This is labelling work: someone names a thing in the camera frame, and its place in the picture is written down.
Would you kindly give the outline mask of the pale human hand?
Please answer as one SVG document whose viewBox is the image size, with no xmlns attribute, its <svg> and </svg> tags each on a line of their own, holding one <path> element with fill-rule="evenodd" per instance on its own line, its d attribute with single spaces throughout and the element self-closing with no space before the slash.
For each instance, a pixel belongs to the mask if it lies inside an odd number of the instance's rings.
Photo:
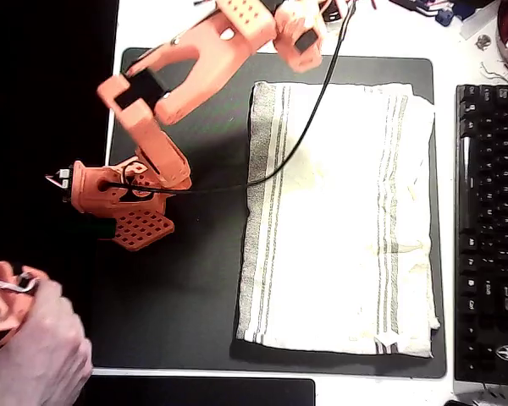
<svg viewBox="0 0 508 406">
<path fill-rule="evenodd" d="M 25 324 L 0 349 L 0 405 L 72 405 L 92 373 L 91 342 L 62 286 L 39 282 Z"/>
</svg>

